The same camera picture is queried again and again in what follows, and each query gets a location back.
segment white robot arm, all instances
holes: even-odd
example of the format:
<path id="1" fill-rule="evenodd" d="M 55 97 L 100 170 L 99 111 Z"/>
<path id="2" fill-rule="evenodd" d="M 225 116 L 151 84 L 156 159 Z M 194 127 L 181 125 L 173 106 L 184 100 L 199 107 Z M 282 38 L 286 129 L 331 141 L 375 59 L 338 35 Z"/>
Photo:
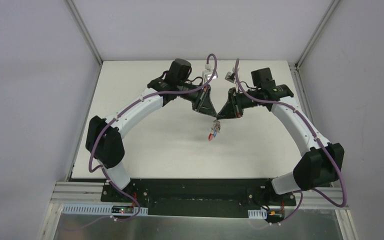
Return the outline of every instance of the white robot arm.
<path id="1" fill-rule="evenodd" d="M 264 100 L 266 103 L 253 101 L 243 92 L 237 92 L 236 88 L 233 87 L 228 91 L 227 102 L 217 114 L 217 119 L 240 118 L 246 108 L 265 106 L 286 127 L 301 155 L 301 160 L 293 171 L 270 179 L 266 183 L 265 187 L 268 189 L 266 192 L 270 192 L 266 201 L 269 202 L 282 194 L 299 190 L 306 191 L 338 180 L 339 176 L 334 166 L 314 138 L 314 133 L 310 131 L 303 119 L 294 112 L 293 109 L 299 110 L 300 107 L 288 86 L 276 85 L 269 68 L 253 71 L 251 76 L 255 88 L 248 90 L 246 93 L 255 99 Z M 283 103 L 292 106 L 292 109 L 286 105 L 274 103 Z M 344 158 L 343 147 L 339 143 L 331 144 L 308 121 L 305 115 L 302 114 L 302 116 L 315 132 L 321 144 L 332 156 L 336 165 L 341 169 Z"/>
<path id="2" fill-rule="evenodd" d="M 123 189 L 130 182 L 122 163 L 125 155 L 123 139 L 146 116 L 176 99 L 179 94 L 183 99 L 192 102 L 195 112 L 216 116 L 216 110 L 210 100 L 211 86 L 208 83 L 188 83 L 191 72 L 191 64 L 178 58 L 172 62 L 168 71 L 152 80 L 147 88 L 125 107 L 105 118 L 95 116 L 90 120 L 86 149 L 99 161 L 108 177 L 119 188 Z M 93 172 L 91 161 L 89 171 Z"/>

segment gray wall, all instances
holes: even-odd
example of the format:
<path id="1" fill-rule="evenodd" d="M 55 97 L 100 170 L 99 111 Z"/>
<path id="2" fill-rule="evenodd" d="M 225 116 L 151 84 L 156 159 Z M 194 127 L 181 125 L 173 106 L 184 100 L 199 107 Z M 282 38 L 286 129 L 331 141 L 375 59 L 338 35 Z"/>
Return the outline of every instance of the gray wall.
<path id="1" fill-rule="evenodd" d="M 345 148 L 359 237 L 384 239 L 384 1 L 342 1 L 301 70 L 316 126 Z"/>
<path id="2" fill-rule="evenodd" d="M 105 60 L 296 62 L 331 0 L 75 0 Z"/>
<path id="3" fill-rule="evenodd" d="M 62 0 L 0 1 L 0 239 L 35 239 L 98 65 Z"/>

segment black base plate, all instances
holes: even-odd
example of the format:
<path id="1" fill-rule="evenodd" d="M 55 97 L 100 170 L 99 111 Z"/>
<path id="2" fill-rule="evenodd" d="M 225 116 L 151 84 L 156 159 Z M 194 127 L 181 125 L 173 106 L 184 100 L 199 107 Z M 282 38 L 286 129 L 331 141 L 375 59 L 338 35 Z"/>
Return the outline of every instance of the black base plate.
<path id="1" fill-rule="evenodd" d="M 267 178 L 161 179 L 132 178 L 124 191 L 136 198 L 149 215 L 213 218 L 248 218 L 248 210 L 260 209 Z M 295 206 L 291 193 L 271 206 Z M 131 203 L 111 185 L 103 187 L 102 202 Z"/>

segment purple cable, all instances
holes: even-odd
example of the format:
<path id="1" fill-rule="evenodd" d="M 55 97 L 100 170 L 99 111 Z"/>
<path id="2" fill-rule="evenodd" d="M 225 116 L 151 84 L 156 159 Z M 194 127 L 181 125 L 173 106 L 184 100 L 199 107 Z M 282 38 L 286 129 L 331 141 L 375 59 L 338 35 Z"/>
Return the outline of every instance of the purple cable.
<path id="1" fill-rule="evenodd" d="M 301 194 L 301 198 L 299 199 L 298 205 L 296 206 L 296 208 L 293 210 L 291 214 L 289 214 L 285 219 L 279 222 L 280 224 L 284 223 L 286 220 L 292 217 L 298 211 L 298 209 L 301 207 L 301 204 L 303 203 L 303 198 L 304 198 L 303 191 L 294 191 L 294 193 Z M 269 225 L 266 225 L 264 227 L 255 227 L 250 222 L 248 223 L 255 230 L 263 230 L 269 226 Z"/>
<path id="2" fill-rule="evenodd" d="M 212 70 L 212 75 L 211 77 L 209 78 L 209 80 L 204 83 L 203 85 L 195 88 L 195 89 L 191 89 L 191 90 L 187 90 L 187 91 L 159 91 L 159 92 L 154 92 L 154 93 L 151 93 L 151 94 L 148 94 L 146 96 L 143 97 L 143 100 L 147 99 L 147 98 L 150 98 L 152 96 L 155 96 L 155 95 L 163 95 L 163 94 L 176 94 L 176 95 L 181 95 L 181 94 L 190 94 L 190 93 L 194 93 L 194 92 L 197 92 L 203 88 L 205 88 L 208 84 L 210 84 L 211 80 L 213 80 L 213 77 L 214 75 L 216 74 L 217 72 L 217 57 L 216 55 L 214 55 L 213 53 L 210 53 L 208 55 L 208 57 L 206 58 L 206 63 L 208 64 L 209 61 L 210 61 L 210 57 L 212 57 L 214 59 L 214 69 Z M 138 99 L 136 100 L 135 102 L 133 102 L 132 104 L 130 104 L 129 106 L 127 106 L 125 109 L 123 109 L 118 115 L 117 115 L 117 118 L 120 118 L 123 114 L 125 114 L 128 110 L 130 110 L 131 108 L 133 108 L 133 106 L 135 106 L 136 104 L 140 103 L 141 100 Z M 90 158 L 89 158 L 89 172 L 90 173 L 93 173 L 95 172 L 96 170 L 98 170 L 99 168 L 102 168 L 102 165 L 98 165 L 96 166 L 95 168 L 92 169 L 92 162 L 94 160 L 94 156 L 95 156 L 95 151 L 97 150 L 97 146 L 98 146 L 98 143 L 99 141 L 101 140 L 102 136 L 104 135 L 105 131 L 116 121 L 115 118 L 113 118 L 103 129 L 102 131 L 100 131 L 100 133 L 98 134 L 98 137 L 96 138 L 95 140 L 95 143 L 93 144 L 93 148 L 92 148 L 92 151 L 90 152 Z"/>
<path id="3" fill-rule="evenodd" d="M 235 78 L 236 78 L 236 82 L 238 83 L 237 84 L 238 87 L 243 92 L 243 94 L 245 94 L 245 96 L 247 96 L 249 99 L 251 99 L 251 100 L 253 100 L 254 102 L 257 102 L 257 103 L 262 103 L 262 104 L 279 104 L 279 105 L 286 106 L 286 107 L 290 108 L 291 110 L 293 110 L 302 119 L 302 121 L 305 123 L 307 128 L 310 130 L 312 136 L 315 138 L 315 140 L 320 145 L 320 147 L 323 150 L 323 152 L 326 154 L 326 156 L 329 159 L 330 163 L 332 163 L 333 168 L 335 169 L 336 173 L 338 174 L 340 186 L 342 188 L 342 203 L 338 204 L 338 203 L 334 202 L 332 199 L 330 199 L 328 196 L 326 196 L 324 193 L 322 193 L 320 190 L 318 190 L 316 188 L 314 188 L 314 191 L 319 193 L 321 196 L 323 196 L 326 200 L 328 200 L 330 203 L 332 203 L 336 207 L 339 207 L 339 208 L 345 207 L 347 205 L 347 190 L 345 188 L 345 182 L 344 182 L 344 178 L 343 178 L 343 176 L 341 174 L 341 170 L 339 169 L 339 167 L 336 164 L 335 160 L 329 154 L 328 150 L 325 148 L 325 146 L 323 146 L 322 141 L 320 141 L 320 139 L 317 137 L 317 133 L 314 131 L 314 129 L 310 125 L 309 121 L 307 121 L 305 116 L 300 111 L 296 110 L 295 107 L 293 107 L 293 106 L 291 106 L 291 105 L 289 105 L 287 103 L 280 102 L 280 101 L 261 100 L 261 99 L 255 98 L 255 97 L 251 96 L 249 93 L 247 93 L 244 90 L 244 88 L 242 87 L 241 82 L 239 81 L 238 67 L 239 67 L 239 58 L 236 59 L 236 63 L 234 65 L 234 75 L 235 75 Z"/>

